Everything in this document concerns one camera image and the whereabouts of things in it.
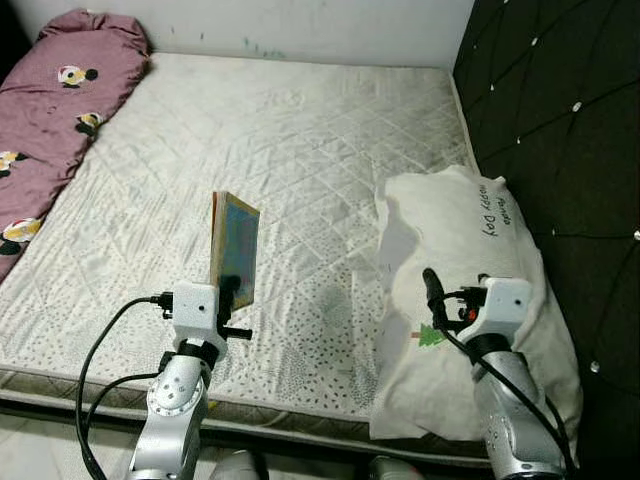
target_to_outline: mattress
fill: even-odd
[[[254,337],[216,365],[211,416],[366,438],[382,316],[374,192],[472,161],[449,74],[161,53],[151,64],[0,286],[0,398],[71,406],[121,305],[207,281],[211,192],[228,190],[261,210],[255,304],[231,320]],[[94,357],[89,398],[155,371],[172,336],[158,310],[134,307]],[[145,391],[129,384],[107,406],[141,411]]]

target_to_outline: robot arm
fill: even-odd
[[[459,332],[458,340],[474,364],[474,395],[496,479],[563,477],[563,455],[549,431],[511,389],[478,364],[478,359],[484,360],[539,410],[544,408],[544,393],[524,356],[511,351],[514,334],[526,317],[531,285],[521,279],[484,277],[479,287],[445,294],[433,270],[426,269],[423,279],[434,328]],[[461,321],[447,319],[446,298],[466,304],[459,312]]]
[[[138,439],[128,480],[191,480],[200,449],[200,425],[207,415],[207,388],[227,338],[251,339],[250,330],[225,326],[233,291],[179,282],[163,316],[173,319],[177,353],[147,393],[147,420]]]

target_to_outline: white pillow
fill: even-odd
[[[385,315],[376,360],[380,378],[370,419],[372,438],[481,438],[471,364],[431,329],[422,281],[433,268],[445,292],[474,285],[479,273],[531,282],[527,318],[516,333],[534,379],[575,438],[582,391],[573,344],[546,281],[542,257],[502,178],[460,166],[389,179],[377,196]],[[447,302],[450,319],[459,305]]]

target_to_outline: book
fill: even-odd
[[[234,292],[233,310],[253,303],[260,212],[229,192],[213,193],[210,282]]]

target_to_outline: black tufted headboard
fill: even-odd
[[[638,462],[639,73],[638,0],[476,0],[454,71],[576,347],[585,465]]]

